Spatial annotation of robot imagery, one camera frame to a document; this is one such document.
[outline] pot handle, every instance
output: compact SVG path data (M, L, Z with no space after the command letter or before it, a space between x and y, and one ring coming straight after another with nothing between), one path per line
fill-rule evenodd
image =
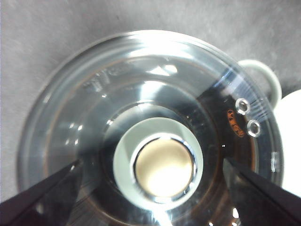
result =
M259 71L267 79L272 92L270 103L275 109L276 105L282 98L282 89L280 82L272 69L258 60L246 59L239 61L238 64L243 68L251 68Z

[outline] glass pot lid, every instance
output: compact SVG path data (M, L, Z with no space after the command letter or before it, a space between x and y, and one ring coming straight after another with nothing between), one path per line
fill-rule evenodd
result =
M25 125L18 182L24 190L80 159L72 225L235 225L225 157L281 184L267 98L215 47L138 31L56 71Z

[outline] metal grommet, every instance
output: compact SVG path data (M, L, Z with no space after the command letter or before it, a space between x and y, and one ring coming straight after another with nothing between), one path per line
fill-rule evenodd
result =
M250 112L251 106L244 98L239 98L235 102L235 108L238 114L246 115Z
M135 179L151 200L173 202L190 190L198 168L194 151L181 137L158 133L143 140L137 148Z
M247 125L248 134L252 137L258 137L260 134L260 124L256 120L250 120Z

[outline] metal ring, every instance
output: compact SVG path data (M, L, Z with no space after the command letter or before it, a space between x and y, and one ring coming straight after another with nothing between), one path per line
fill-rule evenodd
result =
M143 147L145 147L147 144L149 144L150 142L157 140L157 139L171 139L171 140L175 140L178 141L179 143L183 144L186 149L189 151L191 159L192 159L192 177L190 179L189 184L187 185L187 187L185 188L185 190L183 190L181 193L173 196L173 197L156 197L154 195L151 195L147 192L145 192L145 190L139 185L138 180L136 178L135 175L135 163L137 160L137 157L139 155L139 152L143 149ZM132 175L134 175L134 178L136 180L136 184L139 186L139 188L141 189L141 191L144 193L144 195L146 197L148 197L149 199L151 199L154 202L158 202L158 203L166 203L166 202L173 202L176 201L178 199L180 199L181 197L183 197L185 194L187 194L187 192L190 190L190 186L191 183L194 182L195 180L195 176L198 170L198 167L196 165L196 156L194 154L194 151L192 150L192 148L189 146L189 144L183 140L180 136L177 136L175 134L171 134L171 133L157 133L154 135L151 135L149 137L147 137L146 139L144 139L135 149L133 155L132 155L132 159L131 159L131 167L133 169L132 171Z
M250 112L251 106L246 99L239 98L235 102L235 108L238 114L246 115Z
M252 137L258 137L260 135L260 124L256 120L248 121L247 125L248 134Z

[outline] gray surface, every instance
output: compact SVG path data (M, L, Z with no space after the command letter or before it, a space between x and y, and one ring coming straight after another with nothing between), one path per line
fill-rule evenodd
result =
M284 96L301 89L299 0L3 0L1 22L1 201L17 193L21 130L50 73L105 36L141 29L189 34L236 60L265 62Z

